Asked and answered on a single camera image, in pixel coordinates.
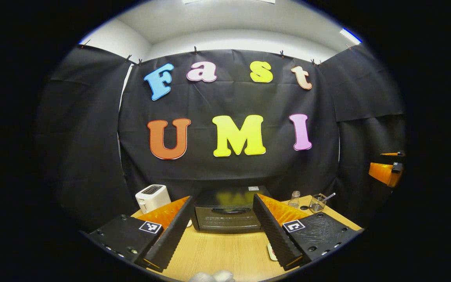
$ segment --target foam letter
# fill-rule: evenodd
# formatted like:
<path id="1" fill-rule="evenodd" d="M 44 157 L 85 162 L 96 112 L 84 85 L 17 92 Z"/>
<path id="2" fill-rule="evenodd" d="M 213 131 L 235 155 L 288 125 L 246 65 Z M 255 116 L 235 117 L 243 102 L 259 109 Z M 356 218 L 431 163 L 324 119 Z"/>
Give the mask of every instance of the foam letter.
<path id="1" fill-rule="evenodd" d="M 151 99 L 153 101 L 158 100 L 163 95 L 168 94 L 168 92 L 170 92 L 171 90 L 170 86 L 164 85 L 163 82 L 166 83 L 171 82 L 171 75 L 168 71 L 171 71 L 172 69 L 173 65 L 168 63 L 145 76 L 144 80 L 147 80 L 149 82 L 149 85 L 151 86 L 152 89 Z"/>
<path id="2" fill-rule="evenodd" d="M 204 82 L 213 82 L 217 79 L 215 75 L 215 70 L 217 70 L 217 66 L 211 62 L 197 62 L 191 65 L 193 70 L 188 72 L 188 80 L 199 81 L 202 80 Z"/>
<path id="3" fill-rule="evenodd" d="M 292 72 L 295 73 L 295 77 L 297 77 L 297 82 L 299 83 L 300 87 L 307 90 L 313 88 L 313 85 L 306 80 L 306 76 L 309 76 L 309 73 L 303 70 L 301 66 L 296 66 L 292 69 Z"/>
<path id="4" fill-rule="evenodd" d="M 250 77 L 255 82 L 271 82 L 272 81 L 272 72 L 271 65 L 268 62 L 260 62 L 254 61 L 250 64 L 250 69 L 252 72 L 250 73 Z"/>
<path id="5" fill-rule="evenodd" d="M 230 116 L 216 116 L 212 122 L 217 125 L 217 150 L 213 151 L 215 157 L 228 157 L 231 150 L 227 148 L 227 141 L 233 147 L 236 155 L 241 154 L 245 142 L 248 140 L 245 154 L 262 155 L 265 147 L 262 146 L 261 123 L 263 117 L 252 114 L 245 118 L 245 122 L 238 130 L 236 124 Z"/>
<path id="6" fill-rule="evenodd" d="M 177 128 L 177 145 L 173 149 L 165 148 L 163 142 L 164 129 L 168 125 L 166 120 L 153 120 L 147 124 L 150 130 L 151 152 L 160 159 L 178 159 L 188 149 L 188 125 L 191 124 L 191 121 L 187 118 L 178 118 L 172 124 Z"/>
<path id="7" fill-rule="evenodd" d="M 307 116 L 305 114 L 292 114 L 289 118 L 293 121 L 293 127 L 295 127 L 295 145 L 293 149 L 297 151 L 309 150 L 313 145 L 307 137 Z"/>

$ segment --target letter m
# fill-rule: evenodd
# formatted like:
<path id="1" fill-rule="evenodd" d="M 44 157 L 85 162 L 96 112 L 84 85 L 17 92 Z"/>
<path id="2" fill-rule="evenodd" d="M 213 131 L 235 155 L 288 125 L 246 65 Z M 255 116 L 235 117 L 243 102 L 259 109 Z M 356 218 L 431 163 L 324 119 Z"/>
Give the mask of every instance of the letter m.
<path id="1" fill-rule="evenodd" d="M 241 130 L 236 127 L 230 116 L 216 116 L 212 122 L 217 125 L 217 149 L 213 151 L 215 157 L 228 157 L 231 150 L 227 147 L 227 141 L 233 147 L 236 155 L 241 154 L 245 142 L 248 140 L 245 154 L 262 155 L 265 153 L 265 147 L 262 146 L 261 123 L 263 117 L 250 115 L 245 118 Z"/>

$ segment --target white wall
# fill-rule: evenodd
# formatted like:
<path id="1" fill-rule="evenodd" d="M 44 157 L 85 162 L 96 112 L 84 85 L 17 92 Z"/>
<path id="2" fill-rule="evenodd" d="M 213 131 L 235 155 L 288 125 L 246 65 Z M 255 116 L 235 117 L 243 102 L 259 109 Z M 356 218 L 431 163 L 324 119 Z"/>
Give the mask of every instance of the white wall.
<path id="1" fill-rule="evenodd" d="M 118 54 L 121 57 L 130 57 L 130 61 L 138 63 L 138 59 L 146 61 L 146 55 L 151 43 L 138 32 L 118 19 L 111 20 L 84 37 L 80 44 L 101 48 Z"/>
<path id="2" fill-rule="evenodd" d="M 299 37 L 260 30 L 215 30 L 189 34 L 154 44 L 144 61 L 197 50 L 236 49 L 265 51 L 316 63 L 333 57 L 338 52 Z"/>

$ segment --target white toaster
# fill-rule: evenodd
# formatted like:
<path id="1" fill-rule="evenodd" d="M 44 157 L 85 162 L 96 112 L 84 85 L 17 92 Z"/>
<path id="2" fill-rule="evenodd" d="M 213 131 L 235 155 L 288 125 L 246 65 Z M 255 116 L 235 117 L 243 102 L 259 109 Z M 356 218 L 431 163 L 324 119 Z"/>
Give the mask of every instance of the white toaster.
<path id="1" fill-rule="evenodd" d="M 165 185 L 153 184 L 145 187 L 135 195 L 142 213 L 148 213 L 171 203 Z"/>

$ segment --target white ceiling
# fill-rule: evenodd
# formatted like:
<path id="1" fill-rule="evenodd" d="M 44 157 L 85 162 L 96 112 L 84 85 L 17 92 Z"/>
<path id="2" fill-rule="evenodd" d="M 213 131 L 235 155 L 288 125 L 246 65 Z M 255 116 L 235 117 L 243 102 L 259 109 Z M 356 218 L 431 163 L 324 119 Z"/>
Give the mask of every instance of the white ceiling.
<path id="1" fill-rule="evenodd" d="M 222 29 L 254 29 L 311 40 L 336 52 L 352 46 L 339 34 L 342 26 L 296 0 L 151 0 L 118 19 L 138 31 L 149 43 L 195 32 Z"/>

